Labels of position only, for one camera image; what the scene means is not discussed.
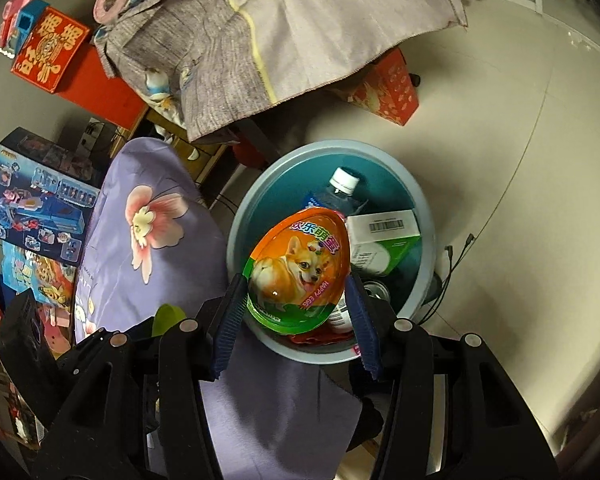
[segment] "corgi picture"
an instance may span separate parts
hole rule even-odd
[[[254,263],[250,289],[260,306],[273,303],[284,310],[288,303],[301,305],[302,300],[320,284],[331,263],[329,251],[317,241],[303,247],[300,239],[289,239],[286,253],[278,258],[266,256]]]

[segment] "teal plastic basin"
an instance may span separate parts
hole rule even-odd
[[[411,317],[422,304],[435,264],[435,234],[427,200],[416,180],[389,154],[355,140],[323,140],[292,151],[269,167],[247,192],[229,234],[229,275],[242,272],[253,248],[281,220],[302,209],[311,190],[328,183],[337,167],[360,176],[356,197],[368,199],[365,212],[413,209],[422,238],[396,269],[381,280],[389,288],[399,317]],[[245,321],[274,352],[309,364],[336,364],[355,359],[355,339],[324,346],[300,346],[265,328],[249,313]]]

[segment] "red box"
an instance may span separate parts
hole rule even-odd
[[[107,78],[96,48],[88,43],[78,49],[56,95],[127,130],[136,127],[146,110],[144,101],[121,77]]]
[[[404,126],[418,108],[402,52],[395,47],[354,75],[330,86],[341,99]]]
[[[53,93],[89,31],[89,27],[47,7],[22,46],[11,71]]]

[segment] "white bottle cap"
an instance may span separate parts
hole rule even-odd
[[[360,182],[359,178],[356,178],[353,175],[350,175],[349,173],[344,171],[342,168],[338,168],[333,173],[333,176],[331,177],[329,184],[331,184],[335,189],[337,189],[345,194],[352,195],[353,190],[355,190],[356,186],[358,185],[358,182]]]

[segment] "blue toy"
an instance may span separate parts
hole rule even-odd
[[[17,56],[22,48],[22,45],[29,34],[36,26],[42,12],[49,6],[44,0],[31,0],[27,5],[20,9],[18,14],[18,21],[16,22],[16,28],[18,29],[18,39],[14,45],[14,53]]]
[[[89,176],[80,180],[72,174]],[[99,190],[88,159],[23,128],[0,143],[0,239],[68,264],[78,262]]]

